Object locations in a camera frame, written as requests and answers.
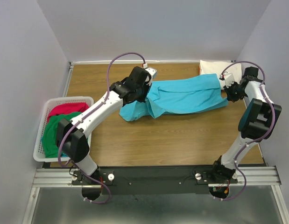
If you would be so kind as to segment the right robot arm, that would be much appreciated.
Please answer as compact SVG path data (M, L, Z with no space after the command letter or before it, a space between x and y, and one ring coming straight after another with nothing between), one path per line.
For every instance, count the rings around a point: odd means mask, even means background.
M214 162L209 172L213 182L231 180L237 165L248 151L270 137L281 114L282 107L273 103L266 93L264 80L258 78L260 70L256 67L245 68L239 82L226 70L220 75L220 80L225 83L224 91L228 101L236 102L247 97L249 105L239 121L236 140L229 150Z

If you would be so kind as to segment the cyan polo t shirt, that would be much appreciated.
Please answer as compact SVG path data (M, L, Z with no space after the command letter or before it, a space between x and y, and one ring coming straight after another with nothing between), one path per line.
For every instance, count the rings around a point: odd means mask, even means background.
M144 116L156 119L165 114L193 114L228 105L221 96L217 75L207 74L188 79L154 81L145 102L135 101L120 109L127 122Z

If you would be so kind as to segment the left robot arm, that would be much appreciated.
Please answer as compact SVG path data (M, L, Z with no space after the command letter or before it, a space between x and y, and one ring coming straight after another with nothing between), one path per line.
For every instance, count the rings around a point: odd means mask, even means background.
M89 135L115 111L135 101L144 102L156 74L156 69L136 66L128 77L111 84L104 96L86 111L70 120L59 121L56 131L58 152L65 153L81 170L87 184L94 184L99 177L98 166L89 155Z

